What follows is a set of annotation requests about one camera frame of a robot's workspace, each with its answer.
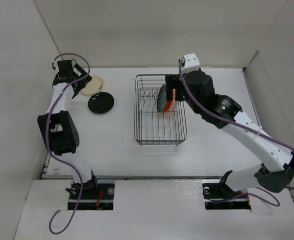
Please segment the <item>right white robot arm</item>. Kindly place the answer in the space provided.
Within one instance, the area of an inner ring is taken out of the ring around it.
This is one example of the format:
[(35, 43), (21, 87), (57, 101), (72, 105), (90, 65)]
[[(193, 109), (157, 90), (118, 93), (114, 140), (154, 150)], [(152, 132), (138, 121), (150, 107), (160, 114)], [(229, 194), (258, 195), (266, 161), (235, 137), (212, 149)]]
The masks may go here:
[(231, 97), (215, 93), (211, 76), (201, 69), (165, 76), (166, 100), (185, 101), (192, 111), (237, 139), (261, 164), (241, 171), (227, 171), (218, 184), (229, 197), (246, 188), (263, 187), (273, 193), (286, 189), (294, 178), (294, 150), (281, 145), (259, 128)]

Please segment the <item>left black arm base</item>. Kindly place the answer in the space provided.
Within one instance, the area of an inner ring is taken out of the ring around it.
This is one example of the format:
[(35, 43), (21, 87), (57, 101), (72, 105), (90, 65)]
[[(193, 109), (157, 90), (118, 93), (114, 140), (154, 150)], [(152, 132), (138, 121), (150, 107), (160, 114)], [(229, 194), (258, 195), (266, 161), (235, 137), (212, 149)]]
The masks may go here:
[[(114, 183), (92, 183), (83, 184), (77, 210), (85, 211), (110, 211), (113, 210), (114, 203)], [(80, 184), (73, 183), (71, 187), (65, 189), (69, 193), (68, 210), (73, 210), (77, 204), (80, 194)]]

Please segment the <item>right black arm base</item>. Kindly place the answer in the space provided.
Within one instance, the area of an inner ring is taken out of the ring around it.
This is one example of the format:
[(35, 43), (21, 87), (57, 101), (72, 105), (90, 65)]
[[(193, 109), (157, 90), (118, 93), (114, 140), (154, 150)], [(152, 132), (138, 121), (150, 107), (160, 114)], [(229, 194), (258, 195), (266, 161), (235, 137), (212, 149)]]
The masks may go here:
[(203, 196), (206, 210), (251, 210), (249, 198), (242, 195), (230, 200), (241, 191), (233, 191), (229, 187), (217, 182), (203, 184)]

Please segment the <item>cream plate with flowers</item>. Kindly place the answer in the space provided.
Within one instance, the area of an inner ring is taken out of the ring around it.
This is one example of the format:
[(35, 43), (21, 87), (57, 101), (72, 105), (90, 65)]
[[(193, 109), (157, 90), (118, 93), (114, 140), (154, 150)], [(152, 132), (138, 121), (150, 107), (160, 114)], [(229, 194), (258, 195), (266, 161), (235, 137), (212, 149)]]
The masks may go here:
[(83, 88), (80, 93), (87, 96), (92, 96), (103, 89), (104, 81), (101, 77), (95, 75), (92, 80)]

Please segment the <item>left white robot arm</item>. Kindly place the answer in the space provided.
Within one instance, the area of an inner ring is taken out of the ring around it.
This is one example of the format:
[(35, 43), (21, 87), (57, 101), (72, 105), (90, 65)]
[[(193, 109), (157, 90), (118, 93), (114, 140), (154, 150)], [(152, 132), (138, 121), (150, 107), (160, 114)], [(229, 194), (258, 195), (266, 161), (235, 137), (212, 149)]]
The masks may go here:
[(97, 179), (90, 167), (79, 159), (80, 137), (68, 109), (71, 100), (92, 77), (75, 60), (53, 62), (53, 69), (56, 72), (53, 96), (45, 114), (37, 117), (37, 123), (48, 152), (73, 169), (73, 184), (67, 191), (74, 198), (83, 194), (84, 198), (91, 199), (99, 191)]

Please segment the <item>clear glass plate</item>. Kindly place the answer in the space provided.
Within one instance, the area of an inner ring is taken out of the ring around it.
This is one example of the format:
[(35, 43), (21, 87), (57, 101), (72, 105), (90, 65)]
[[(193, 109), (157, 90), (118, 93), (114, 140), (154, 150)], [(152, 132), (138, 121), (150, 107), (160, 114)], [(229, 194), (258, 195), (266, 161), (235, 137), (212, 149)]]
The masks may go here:
[(177, 100), (174, 100), (173, 101), (173, 105), (172, 105), (172, 111), (175, 111), (176, 109), (177, 109), (177, 107), (178, 107), (178, 105), (179, 105), (179, 101), (177, 101)]

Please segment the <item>blue patterned plate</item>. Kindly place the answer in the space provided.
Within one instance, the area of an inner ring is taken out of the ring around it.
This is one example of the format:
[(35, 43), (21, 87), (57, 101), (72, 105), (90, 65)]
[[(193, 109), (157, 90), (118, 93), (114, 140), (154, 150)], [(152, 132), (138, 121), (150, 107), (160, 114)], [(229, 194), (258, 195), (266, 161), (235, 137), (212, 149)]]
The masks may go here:
[(158, 112), (167, 112), (170, 108), (170, 103), (166, 99), (167, 97), (167, 87), (162, 85), (158, 97), (157, 97), (157, 111)]

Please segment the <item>orange plate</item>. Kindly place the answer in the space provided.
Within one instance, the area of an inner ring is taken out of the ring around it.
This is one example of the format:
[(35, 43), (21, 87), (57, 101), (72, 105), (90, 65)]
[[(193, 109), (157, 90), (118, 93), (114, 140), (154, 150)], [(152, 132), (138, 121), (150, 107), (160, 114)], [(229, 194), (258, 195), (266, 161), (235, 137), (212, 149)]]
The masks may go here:
[(175, 90), (172, 90), (172, 100), (166, 102), (163, 108), (163, 112), (173, 112), (175, 107), (176, 107)]

